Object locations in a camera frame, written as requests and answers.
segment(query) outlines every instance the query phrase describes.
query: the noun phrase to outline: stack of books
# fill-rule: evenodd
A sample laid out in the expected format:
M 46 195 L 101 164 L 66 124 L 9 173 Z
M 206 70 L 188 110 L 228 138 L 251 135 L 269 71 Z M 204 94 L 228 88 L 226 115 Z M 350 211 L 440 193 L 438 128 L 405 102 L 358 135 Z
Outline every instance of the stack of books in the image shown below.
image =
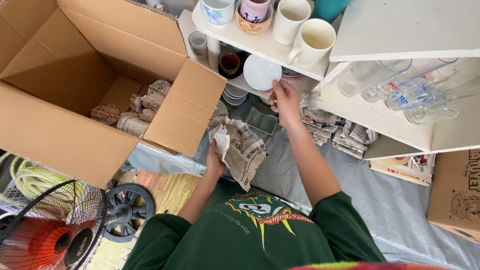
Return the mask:
M 435 168 L 435 155 L 390 158 L 382 160 L 371 160 L 370 169 L 382 172 L 403 180 L 414 182 L 423 186 L 430 186 L 432 183 L 433 169 Z

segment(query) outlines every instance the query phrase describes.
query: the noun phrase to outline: hand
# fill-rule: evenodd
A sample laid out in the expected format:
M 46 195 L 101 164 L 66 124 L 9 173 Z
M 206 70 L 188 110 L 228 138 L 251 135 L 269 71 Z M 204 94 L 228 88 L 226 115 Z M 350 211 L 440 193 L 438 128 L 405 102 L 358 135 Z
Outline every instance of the hand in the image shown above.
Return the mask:
M 292 128 L 303 126 L 300 119 L 300 97 L 298 92 L 288 82 L 276 80 L 272 81 L 272 89 L 262 91 L 262 93 L 272 93 L 270 98 L 271 109 L 279 113 L 280 125 L 287 132 Z
M 207 169 L 204 173 L 204 177 L 211 179 L 216 183 L 225 171 L 226 165 L 218 160 L 218 156 L 215 153 L 215 146 L 216 141 L 213 139 L 210 148 L 208 149 Z

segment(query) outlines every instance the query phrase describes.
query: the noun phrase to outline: blue floral cup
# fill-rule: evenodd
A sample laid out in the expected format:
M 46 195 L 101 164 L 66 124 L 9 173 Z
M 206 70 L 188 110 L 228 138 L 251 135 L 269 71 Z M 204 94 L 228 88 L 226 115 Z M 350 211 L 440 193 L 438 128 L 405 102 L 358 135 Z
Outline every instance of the blue floral cup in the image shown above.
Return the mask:
M 211 24 L 223 26 L 233 19 L 235 0 L 201 0 L 202 13 Z

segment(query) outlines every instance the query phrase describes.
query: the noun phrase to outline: person's left hand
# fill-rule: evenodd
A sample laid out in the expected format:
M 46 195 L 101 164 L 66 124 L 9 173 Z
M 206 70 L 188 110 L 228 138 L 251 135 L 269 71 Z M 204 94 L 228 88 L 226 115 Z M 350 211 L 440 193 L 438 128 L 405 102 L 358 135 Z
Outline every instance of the person's left hand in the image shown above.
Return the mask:
M 223 175 L 226 165 L 225 163 L 218 160 L 218 156 L 215 153 L 216 141 L 212 140 L 210 148 L 208 149 L 207 157 L 207 169 L 205 171 L 204 177 L 210 178 L 212 181 L 218 181 L 218 179 Z

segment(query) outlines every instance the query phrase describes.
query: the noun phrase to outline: mug handle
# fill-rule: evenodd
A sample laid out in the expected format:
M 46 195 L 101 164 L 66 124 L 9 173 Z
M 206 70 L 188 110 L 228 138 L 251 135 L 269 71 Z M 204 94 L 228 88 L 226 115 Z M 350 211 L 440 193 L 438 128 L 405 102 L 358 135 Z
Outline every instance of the mug handle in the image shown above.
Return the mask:
M 295 46 L 293 47 L 292 51 L 288 54 L 287 58 L 288 58 L 288 61 L 287 63 L 289 65 L 292 64 L 292 62 L 295 62 L 298 58 L 297 58 L 297 55 L 302 51 L 302 47 L 301 46 Z

